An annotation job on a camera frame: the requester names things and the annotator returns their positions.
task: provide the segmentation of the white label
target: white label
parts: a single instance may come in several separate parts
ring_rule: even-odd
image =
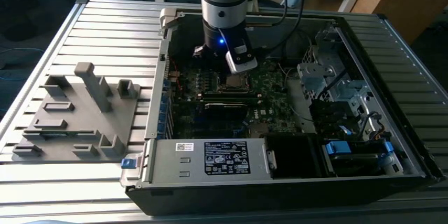
[[[194,143],[176,143],[178,152],[192,152],[195,150]]]
[[[246,47],[246,45],[242,45],[242,46],[239,46],[239,47],[235,47],[234,49],[235,49],[235,52],[236,52],[238,54],[242,54],[242,53],[247,52],[247,47]]]

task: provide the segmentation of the motherboard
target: motherboard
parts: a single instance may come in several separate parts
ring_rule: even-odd
[[[284,87],[296,69],[286,72],[266,61],[254,71],[230,75],[172,65],[175,138],[259,138],[270,132],[300,131]]]

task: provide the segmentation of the floor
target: floor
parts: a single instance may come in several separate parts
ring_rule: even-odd
[[[170,2],[199,3],[200,0],[168,0]],[[27,10],[28,21],[36,27],[36,35],[27,40],[14,42],[2,34],[0,29],[0,118],[8,109],[24,84],[24,80],[34,70],[40,59],[40,52],[10,51],[2,53],[3,49],[16,47],[32,47],[46,50],[64,18],[71,11],[75,0],[38,0],[38,6]],[[263,3],[262,6],[272,7],[272,3]],[[440,83],[448,89],[448,76],[444,75],[448,67],[448,14],[443,14],[435,24],[423,32],[412,45],[412,48],[434,73]]]

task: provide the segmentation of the blue connector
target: blue connector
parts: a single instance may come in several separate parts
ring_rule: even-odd
[[[122,169],[136,169],[138,160],[132,158],[122,159]]]
[[[384,147],[388,153],[394,152],[394,146],[391,142],[386,142]]]
[[[339,128],[343,129],[343,131],[347,135],[352,135],[352,131],[344,125],[339,125]]]
[[[352,150],[350,149],[350,145],[347,141],[331,141],[327,145],[328,154],[350,154]]]

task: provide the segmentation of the robotic arm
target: robotic arm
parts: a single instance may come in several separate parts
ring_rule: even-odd
[[[274,0],[284,4],[286,0]],[[299,0],[288,0],[294,7]],[[234,74],[258,66],[246,32],[247,0],[202,0],[204,37],[203,50],[226,55]]]

